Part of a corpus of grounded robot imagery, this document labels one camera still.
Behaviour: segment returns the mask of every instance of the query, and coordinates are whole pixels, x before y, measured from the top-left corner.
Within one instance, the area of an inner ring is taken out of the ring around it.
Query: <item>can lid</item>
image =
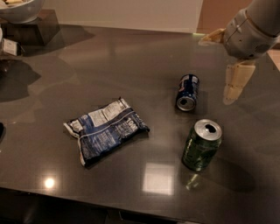
[[[188,111],[195,108],[195,101],[191,97],[181,97],[177,100],[177,107],[181,110]]]
[[[208,141],[215,141],[221,138],[221,127],[218,123],[208,119],[202,119],[194,124],[195,132]]]

